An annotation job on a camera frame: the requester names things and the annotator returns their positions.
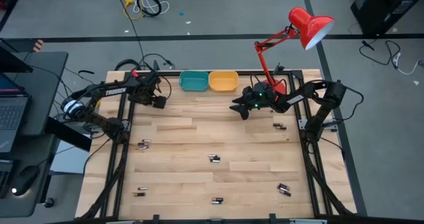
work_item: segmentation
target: black metal frame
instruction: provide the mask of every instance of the black metal frame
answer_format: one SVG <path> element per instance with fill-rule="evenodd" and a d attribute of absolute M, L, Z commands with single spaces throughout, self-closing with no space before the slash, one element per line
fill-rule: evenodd
<path fill-rule="evenodd" d="M 158 71 L 160 76 L 179 76 L 181 71 Z M 237 73 L 240 76 L 248 76 L 248 75 L 264 75 L 264 72 L 262 70 L 245 70 L 245 71 L 237 71 Z M 125 78 L 129 76 L 130 73 L 125 73 Z M 303 85 L 303 72 L 301 70 L 291 70 L 291 71 L 283 71 L 278 74 L 279 76 L 287 76 L 289 80 L 289 85 L 291 91 L 295 90 L 295 78 L 298 79 L 299 85 Z M 118 110 L 118 118 L 122 119 L 123 112 L 125 108 L 125 99 L 126 95 L 123 94 L 121 96 L 121 100 L 119 103 L 119 110 Z M 303 106 L 305 109 L 305 115 L 308 118 L 312 116 L 311 109 L 309 106 L 309 101 L 307 99 L 303 100 Z M 131 102 L 129 114 L 128 114 L 128 120 L 129 120 L 129 129 L 131 129 L 132 121 L 133 121 L 133 115 L 134 115 L 134 107 L 135 103 Z M 301 111 L 300 106 L 298 103 L 294 105 L 295 109 L 295 116 L 297 120 L 302 119 L 301 117 Z M 321 219 L 321 220 L 328 220 L 329 223 L 421 223 L 420 221 L 414 221 L 414 220 L 406 220 L 406 219 L 386 219 L 386 218 L 375 218 L 375 217 L 365 217 L 365 216 L 346 216 L 346 215 L 333 215 L 332 212 L 332 206 L 331 202 L 329 201 L 329 197 L 326 192 L 323 191 L 323 201 L 325 206 L 325 214 L 322 214 L 319 211 L 319 204 L 317 200 L 317 192 L 315 187 L 315 181 L 313 178 L 313 174 L 308 170 L 307 164 L 311 162 L 311 158 L 309 156 L 309 152 L 307 149 L 307 144 L 305 142 L 300 141 L 301 143 L 301 149 L 303 153 L 303 159 L 305 162 L 305 170 L 306 170 L 306 176 L 307 176 L 307 183 L 309 186 L 309 194 L 311 196 L 311 204 L 313 209 L 313 214 L 315 219 Z M 317 173 L 320 175 L 322 180 L 325 182 L 325 174 L 323 169 L 323 163 L 321 160 L 321 155 L 319 152 L 318 144 L 312 143 L 312 149 L 314 153 L 315 158 L 315 167 L 317 169 Z M 111 179 L 111 175 L 113 173 L 113 170 L 115 169 L 115 161 L 116 161 L 116 152 L 117 151 L 117 144 L 113 143 L 112 150 L 111 150 L 111 156 L 109 159 L 109 166 L 107 170 L 107 177 L 106 182 Z M 122 150 L 121 158 L 124 159 L 125 163 L 127 161 L 129 151 L 129 145 L 124 146 Z M 117 183 L 117 189 L 116 189 L 116 196 L 115 196 L 115 202 L 113 205 L 113 216 L 110 218 L 118 220 L 119 218 L 119 208 L 121 203 L 121 197 L 122 197 L 122 191 L 123 191 L 123 180 L 125 175 L 125 168 L 124 171 L 121 173 L 118 183 Z M 107 218 L 106 212 L 107 212 L 107 205 L 108 205 L 108 199 L 105 200 L 105 202 L 102 205 L 101 212 L 100 212 L 100 218 Z M 207 224 L 218 224 L 218 223 L 293 223 L 292 220 L 296 219 L 276 219 L 275 214 L 270 214 L 269 219 L 202 219 L 202 220 L 161 220 L 161 223 L 207 223 Z M 144 223 L 151 223 L 151 224 L 157 224 L 159 223 L 159 215 L 154 215 L 152 220 L 143 220 Z"/>

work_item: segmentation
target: wooden tabletop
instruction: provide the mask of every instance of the wooden tabletop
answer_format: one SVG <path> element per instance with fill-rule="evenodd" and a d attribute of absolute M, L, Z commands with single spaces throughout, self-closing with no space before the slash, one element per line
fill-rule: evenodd
<path fill-rule="evenodd" d="M 124 74 L 109 72 L 107 82 L 122 80 Z M 303 70 L 303 75 L 305 82 L 321 79 L 319 70 Z M 240 76 L 239 87 L 230 93 L 184 92 L 178 77 L 167 78 L 172 95 L 165 109 L 135 107 L 119 219 L 152 219 L 154 214 L 161 219 L 256 219 L 268 218 L 270 213 L 277 218 L 313 217 L 293 107 L 284 114 L 271 113 L 270 109 L 254 110 L 243 121 L 229 106 L 250 85 L 249 76 Z M 160 88 L 167 96 L 168 84 L 162 82 Z M 116 117 L 119 98 L 117 95 L 102 99 L 100 114 Z M 315 114 L 319 105 L 313 101 L 310 104 Z M 126 102 L 124 117 L 128 108 Z M 274 129 L 272 123 L 283 123 L 287 130 Z M 324 131 L 322 137 L 339 143 L 337 134 L 331 131 Z M 150 148 L 136 150 L 142 139 L 152 140 Z M 107 137 L 94 140 L 90 152 L 106 140 Z M 319 142 L 319 148 L 329 187 L 355 212 L 341 150 L 324 140 Z M 87 211 L 103 189 L 110 151 L 111 142 L 89 161 L 77 217 Z M 208 154 L 218 154 L 221 162 L 211 163 Z M 291 197 L 278 192 L 279 183 L 291 187 Z M 138 187 L 148 187 L 146 196 L 133 197 Z M 319 188 L 317 195 L 324 213 Z M 223 197 L 224 202 L 212 205 L 214 197 Z M 114 200 L 115 188 L 108 215 L 112 214 Z"/>

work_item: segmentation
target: black desk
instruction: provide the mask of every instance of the black desk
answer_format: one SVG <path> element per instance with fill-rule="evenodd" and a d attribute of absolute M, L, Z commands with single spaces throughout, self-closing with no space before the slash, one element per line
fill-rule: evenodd
<path fill-rule="evenodd" d="M 14 55 L 23 60 L 27 53 Z M 62 77 L 67 59 L 67 52 L 35 52 L 29 54 L 25 62 Z M 32 215 L 37 203 L 44 201 L 42 199 L 45 198 L 50 183 L 50 165 L 58 148 L 58 139 L 86 151 L 89 151 L 91 140 L 49 117 L 60 83 L 56 76 L 37 68 L 29 74 L 9 73 L 6 75 L 15 80 L 18 85 L 25 87 L 26 92 L 32 96 L 28 111 L 25 113 L 24 125 L 19 131 L 19 137 L 12 151 L 0 153 L 0 158 L 19 161 L 11 176 L 12 182 L 24 167 L 38 164 L 48 158 L 40 165 L 40 174 L 26 194 L 15 197 L 9 191 L 4 199 L 0 199 L 0 217 L 27 217 Z"/>
<path fill-rule="evenodd" d="M 14 196 L 11 187 L 4 199 L 0 199 L 0 217 L 28 217 L 34 213 L 35 205 L 45 194 L 44 184 L 48 178 L 50 165 L 58 147 L 58 139 L 54 135 L 41 135 L 31 139 L 19 139 L 19 145 L 14 145 L 9 153 L 0 153 L 0 158 L 19 160 L 11 178 L 28 165 L 40 164 L 40 173 L 32 184 L 30 190 L 22 196 Z"/>

